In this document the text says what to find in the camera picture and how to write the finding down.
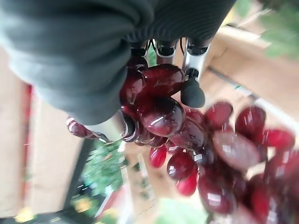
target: red object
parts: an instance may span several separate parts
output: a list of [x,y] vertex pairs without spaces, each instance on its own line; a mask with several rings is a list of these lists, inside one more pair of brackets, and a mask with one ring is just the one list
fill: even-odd
[[186,180],[180,180],[176,184],[178,192],[184,196],[191,196],[194,194],[197,187],[197,171],[194,169],[191,176]]
[[155,135],[169,137],[177,133],[185,119],[182,106],[172,98],[154,97],[138,105],[142,125]]
[[181,148],[197,150],[206,143],[207,133],[195,121],[187,117],[182,128],[175,135],[170,136],[169,139]]
[[160,147],[166,143],[168,138],[154,135],[153,140],[149,143],[152,147]]
[[290,224],[292,211],[265,185],[258,185],[250,198],[252,210],[261,224]]
[[213,172],[205,172],[198,180],[198,191],[204,207],[209,212],[231,214],[237,208],[234,194]]
[[277,152],[282,152],[294,147],[295,135],[287,130],[265,129],[255,136],[255,141],[262,145],[275,147]]
[[170,97],[181,90],[185,76],[182,70],[172,64],[160,64],[143,72],[151,95]]
[[167,140],[166,147],[167,147],[167,152],[170,153],[170,154],[175,154],[177,152],[182,152],[183,151],[182,148],[175,145],[172,141],[170,141],[170,139]]
[[241,111],[235,122],[235,131],[252,138],[265,125],[266,112],[258,106],[249,106]]
[[272,186],[283,189],[299,178],[299,151],[287,150],[269,160],[265,175]]
[[143,56],[131,56],[130,60],[127,63],[128,69],[135,69],[142,71],[148,68],[148,63]]
[[174,154],[168,161],[167,173],[173,180],[185,180],[194,170],[194,162],[188,153]]
[[165,145],[159,148],[152,147],[149,152],[149,163],[155,168],[160,168],[165,162],[166,153],[167,148]]
[[216,102],[206,111],[206,122],[210,128],[219,129],[228,122],[233,111],[233,106],[229,102]]
[[240,134],[216,131],[213,142],[218,155],[229,166],[242,172],[261,161],[257,147]]
[[186,105],[182,105],[182,107],[187,117],[193,119],[199,125],[202,125],[204,123],[204,115],[202,114],[202,112],[200,112],[200,110],[188,107]]
[[128,69],[126,81],[120,91],[122,105],[134,104],[146,94],[146,84],[141,72]]

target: green plant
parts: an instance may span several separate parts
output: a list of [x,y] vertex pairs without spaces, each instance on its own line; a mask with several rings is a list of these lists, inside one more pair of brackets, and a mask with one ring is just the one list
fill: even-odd
[[[265,53],[268,57],[287,56],[299,59],[299,2],[294,0],[260,0],[265,8],[272,8],[259,17],[266,31],[261,38],[271,45]],[[237,12],[246,16],[252,0],[238,0]]]
[[119,145],[120,142],[110,145],[100,141],[95,143],[83,172],[86,184],[95,185],[93,195],[106,195],[107,187],[118,190],[123,184],[120,161],[123,155],[117,151]]

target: grape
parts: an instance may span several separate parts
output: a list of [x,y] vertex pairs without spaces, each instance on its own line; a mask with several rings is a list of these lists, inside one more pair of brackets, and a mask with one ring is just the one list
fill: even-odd
[[148,68],[148,63],[143,56],[131,56],[130,60],[127,63],[128,69],[135,69],[142,71]]
[[188,153],[178,152],[168,161],[167,173],[173,180],[185,180],[194,170],[194,162]]
[[197,171],[194,169],[186,180],[179,180],[176,184],[178,192],[184,196],[193,195],[197,187],[197,175]]
[[205,113],[205,119],[212,129],[219,129],[228,122],[233,113],[233,106],[229,102],[216,102]]
[[149,143],[149,145],[152,147],[160,147],[164,145],[166,141],[167,141],[166,137],[154,135],[154,139]]
[[265,169],[266,179],[278,189],[289,187],[289,184],[299,178],[299,151],[287,150],[269,160]]
[[271,192],[265,185],[258,185],[250,198],[250,205],[262,224],[290,224],[292,210],[286,201]]
[[167,152],[170,154],[175,154],[177,152],[183,151],[182,148],[176,146],[172,141],[170,141],[170,139],[167,140],[166,147],[167,147]]
[[256,132],[263,129],[266,120],[266,112],[258,106],[249,106],[241,111],[236,122],[236,132],[247,138],[252,138]]
[[142,125],[155,135],[169,137],[178,132],[185,119],[182,106],[172,98],[155,97],[138,105]]
[[120,91],[122,105],[134,104],[146,94],[146,84],[141,72],[128,69],[126,81]]
[[197,124],[202,125],[204,123],[204,115],[198,109],[182,105],[187,117],[193,119]]
[[149,144],[152,142],[156,135],[149,132],[143,125],[139,124],[140,135],[135,141],[136,144]]
[[143,72],[150,94],[172,96],[181,90],[185,76],[180,68],[172,64],[160,64]]
[[209,212],[233,213],[237,208],[236,198],[217,177],[217,174],[213,172],[201,174],[198,180],[201,201]]
[[68,117],[66,120],[66,125],[72,135],[84,139],[98,139],[98,137],[94,135],[92,131],[79,124],[74,118]]
[[255,136],[255,141],[266,146],[275,147],[277,152],[293,148],[295,135],[286,130],[266,129]]
[[202,148],[207,141],[206,131],[195,123],[195,121],[187,119],[183,122],[182,128],[177,134],[170,136],[169,139],[177,146],[196,150]]
[[155,168],[160,168],[165,162],[166,153],[167,149],[165,145],[159,148],[152,147],[149,152],[149,163]]
[[213,142],[218,155],[228,165],[240,171],[247,171],[261,161],[257,147],[234,132],[216,131]]
[[121,111],[134,120],[138,120],[137,109],[134,105],[122,105]]

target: silver metal part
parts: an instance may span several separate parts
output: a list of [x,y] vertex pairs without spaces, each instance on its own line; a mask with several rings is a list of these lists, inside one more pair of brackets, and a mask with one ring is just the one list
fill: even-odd
[[199,81],[200,76],[202,74],[202,70],[203,70],[205,59],[206,59],[206,55],[209,51],[209,48],[210,48],[210,45],[208,45],[207,50],[205,51],[205,53],[203,53],[201,55],[192,55],[188,51],[188,40],[186,40],[186,48],[185,48],[185,53],[184,53],[183,66],[182,66],[183,72],[186,73],[186,71],[188,69],[196,69],[198,71],[198,76],[195,79],[197,81]]
[[121,110],[110,119],[97,125],[86,125],[87,129],[95,132],[100,141],[109,144],[128,135],[129,129]]
[[157,54],[157,64],[173,64],[174,62],[174,56],[176,54],[176,50],[174,50],[174,53],[169,56],[161,55],[158,50],[156,50]]

